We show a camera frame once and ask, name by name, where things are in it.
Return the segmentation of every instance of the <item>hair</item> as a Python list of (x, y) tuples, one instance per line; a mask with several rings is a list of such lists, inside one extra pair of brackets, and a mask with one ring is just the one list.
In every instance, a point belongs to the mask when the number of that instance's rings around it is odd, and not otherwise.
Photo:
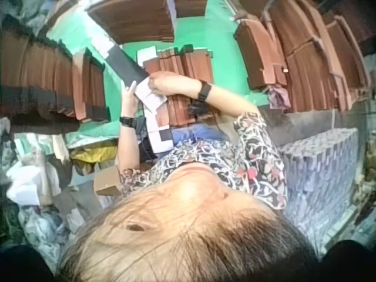
[[(58, 281), (90, 281), (85, 276), (83, 253), (88, 249), (90, 236), (103, 224), (109, 212), (101, 215), (85, 229), (75, 244), (62, 256), (56, 278)], [(171, 249), (180, 249), (184, 260), (184, 274), (174, 270), (173, 261), (178, 260), (177, 253), (171, 250), (157, 264), (162, 264), (162, 273), (173, 273), (175, 278), (161, 277), (161, 271), (154, 271), (154, 281), (317, 281), (319, 261), (315, 250), (300, 231), (281, 216), (270, 218), (258, 214), (236, 220), (234, 226), (215, 223), (205, 231), (182, 234), (174, 241)], [(136, 279), (137, 264), (132, 275), (127, 276), (129, 267), (114, 278), (113, 271), (104, 267), (109, 276), (96, 281), (144, 281)]]

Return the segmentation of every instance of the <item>cardboard box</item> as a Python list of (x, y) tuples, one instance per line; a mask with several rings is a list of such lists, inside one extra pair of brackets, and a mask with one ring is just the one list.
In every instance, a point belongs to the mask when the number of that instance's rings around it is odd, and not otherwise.
[(100, 196), (120, 194), (120, 174), (117, 166), (103, 169), (94, 177), (94, 192)]

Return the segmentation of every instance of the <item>floral blouse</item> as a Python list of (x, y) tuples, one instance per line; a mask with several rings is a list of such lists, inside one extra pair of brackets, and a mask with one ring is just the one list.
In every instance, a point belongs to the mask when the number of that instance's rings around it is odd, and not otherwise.
[(244, 191), (276, 210), (287, 204), (284, 165), (270, 140), (264, 119), (245, 113), (234, 122), (239, 142), (182, 141), (150, 170), (127, 169), (121, 174), (123, 195), (163, 183), (178, 167), (190, 162), (210, 166), (231, 189)]

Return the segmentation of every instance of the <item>black wristwatch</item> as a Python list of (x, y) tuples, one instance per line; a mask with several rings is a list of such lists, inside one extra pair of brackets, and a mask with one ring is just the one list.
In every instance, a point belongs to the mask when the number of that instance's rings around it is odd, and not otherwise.
[(203, 80), (200, 80), (200, 81), (201, 81), (202, 86), (201, 86), (201, 90), (199, 92), (199, 96), (197, 100), (199, 100), (200, 102), (205, 102), (209, 95), (210, 90), (212, 89), (212, 86), (208, 84), (206, 81), (203, 81)]
[(122, 126), (136, 129), (137, 122), (136, 119), (133, 117), (121, 116), (119, 121), (122, 124)]

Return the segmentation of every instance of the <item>dark hair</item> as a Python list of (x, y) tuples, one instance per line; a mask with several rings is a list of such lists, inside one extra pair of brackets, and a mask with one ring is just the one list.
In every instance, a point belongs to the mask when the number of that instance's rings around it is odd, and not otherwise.
[[(58, 281), (82, 281), (79, 261), (83, 246), (105, 217), (88, 227), (65, 253)], [(319, 261), (313, 247), (280, 216), (244, 217), (233, 227), (214, 224), (204, 233), (185, 234), (181, 240), (191, 281), (317, 281)]]

